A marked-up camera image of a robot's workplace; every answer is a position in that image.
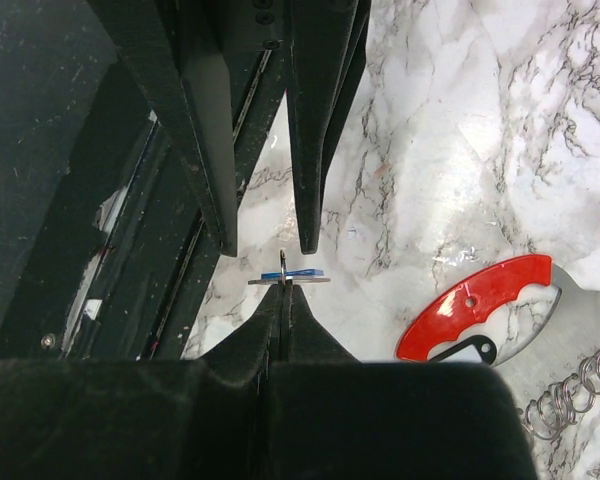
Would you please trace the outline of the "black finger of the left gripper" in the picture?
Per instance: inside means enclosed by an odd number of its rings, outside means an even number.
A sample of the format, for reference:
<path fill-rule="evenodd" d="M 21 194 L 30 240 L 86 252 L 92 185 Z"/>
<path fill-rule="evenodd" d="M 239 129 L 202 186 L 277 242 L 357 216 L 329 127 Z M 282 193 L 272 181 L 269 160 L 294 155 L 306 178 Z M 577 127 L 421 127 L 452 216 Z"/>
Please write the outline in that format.
<path fill-rule="evenodd" d="M 230 75 L 206 1 L 90 4 L 177 150 L 219 252 L 237 253 Z"/>
<path fill-rule="evenodd" d="M 318 249 L 326 177 L 366 64 L 369 1 L 287 1 L 285 79 L 301 252 Z"/>

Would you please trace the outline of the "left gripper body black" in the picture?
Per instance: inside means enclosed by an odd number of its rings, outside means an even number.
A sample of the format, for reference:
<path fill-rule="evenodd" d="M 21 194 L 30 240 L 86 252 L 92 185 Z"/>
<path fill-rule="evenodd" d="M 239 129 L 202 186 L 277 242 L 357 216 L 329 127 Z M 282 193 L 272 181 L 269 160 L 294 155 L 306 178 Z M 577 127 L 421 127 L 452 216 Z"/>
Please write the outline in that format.
<path fill-rule="evenodd" d="M 158 1 L 168 48 L 152 66 L 180 80 L 227 85 L 231 67 L 282 41 L 282 1 Z"/>

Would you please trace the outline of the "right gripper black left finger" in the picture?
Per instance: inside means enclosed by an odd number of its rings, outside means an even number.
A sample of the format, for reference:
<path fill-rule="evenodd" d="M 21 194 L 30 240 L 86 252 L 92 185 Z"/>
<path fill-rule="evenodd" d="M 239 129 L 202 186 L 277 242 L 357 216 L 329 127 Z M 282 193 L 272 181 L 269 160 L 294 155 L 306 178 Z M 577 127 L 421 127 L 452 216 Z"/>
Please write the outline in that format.
<path fill-rule="evenodd" d="M 197 360 L 0 362 L 0 479 L 256 479 L 283 290 Z"/>

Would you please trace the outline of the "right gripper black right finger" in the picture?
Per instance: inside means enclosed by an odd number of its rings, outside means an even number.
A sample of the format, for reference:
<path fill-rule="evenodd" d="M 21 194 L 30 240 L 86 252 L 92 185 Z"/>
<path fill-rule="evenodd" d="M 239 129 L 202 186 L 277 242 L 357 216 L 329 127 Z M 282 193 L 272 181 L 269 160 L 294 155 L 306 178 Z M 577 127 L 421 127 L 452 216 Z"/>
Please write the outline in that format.
<path fill-rule="evenodd" d="M 362 363 L 285 290 L 267 392 L 272 479 L 533 479 L 504 381 L 478 363 Z"/>

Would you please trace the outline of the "blue plastic key tag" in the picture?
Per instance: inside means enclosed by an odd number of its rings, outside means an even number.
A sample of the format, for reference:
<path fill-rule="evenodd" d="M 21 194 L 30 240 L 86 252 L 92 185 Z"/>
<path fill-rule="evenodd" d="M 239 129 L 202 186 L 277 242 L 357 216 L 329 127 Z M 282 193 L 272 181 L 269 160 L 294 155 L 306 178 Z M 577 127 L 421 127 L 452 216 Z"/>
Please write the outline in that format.
<path fill-rule="evenodd" d="M 324 271 L 315 268 L 288 270 L 285 272 L 285 276 L 291 278 L 318 278 L 324 276 Z M 280 277 L 280 272 L 266 272 L 260 275 L 261 280 L 278 280 Z"/>

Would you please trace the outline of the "black-headed silver key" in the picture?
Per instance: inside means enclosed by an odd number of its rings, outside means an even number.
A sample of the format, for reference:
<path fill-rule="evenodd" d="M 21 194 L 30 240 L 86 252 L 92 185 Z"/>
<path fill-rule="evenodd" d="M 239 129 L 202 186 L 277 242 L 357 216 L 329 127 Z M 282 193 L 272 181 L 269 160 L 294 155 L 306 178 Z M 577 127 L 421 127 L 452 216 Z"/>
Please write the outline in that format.
<path fill-rule="evenodd" d="M 331 279 L 322 276 L 286 276 L 253 279 L 247 282 L 248 285 L 275 285 L 275 284 L 318 284 L 328 283 Z"/>

